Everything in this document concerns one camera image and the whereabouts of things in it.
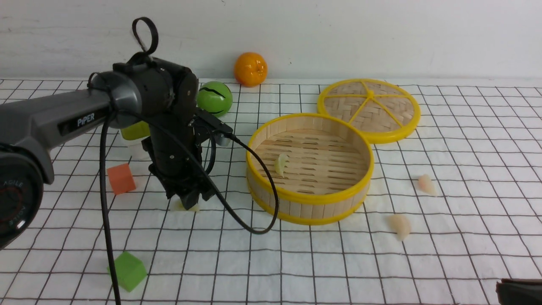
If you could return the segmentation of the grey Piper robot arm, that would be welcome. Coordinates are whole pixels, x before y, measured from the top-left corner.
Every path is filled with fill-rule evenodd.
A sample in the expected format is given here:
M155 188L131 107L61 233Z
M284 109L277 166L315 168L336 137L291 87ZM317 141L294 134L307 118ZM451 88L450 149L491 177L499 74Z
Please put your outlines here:
M97 75L89 89L2 104L1 247L29 226L43 186L53 183L50 151L102 125L116 109L153 123L142 147L168 198L178 195L187 210L211 198L211 185L190 158L201 164L201 144L208 139L192 126L197 89L198 79L188 67L132 58Z

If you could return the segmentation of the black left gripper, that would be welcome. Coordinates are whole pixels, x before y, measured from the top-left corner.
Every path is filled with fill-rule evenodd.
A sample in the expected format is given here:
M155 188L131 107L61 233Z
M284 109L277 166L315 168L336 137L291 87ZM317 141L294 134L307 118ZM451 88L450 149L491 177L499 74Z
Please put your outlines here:
M163 186L167 199L180 196L183 210L195 207L199 198L208 200L215 195L200 169L202 144L196 143L192 126L195 112L144 116L150 129L150 137L143 144L152 160L149 171Z

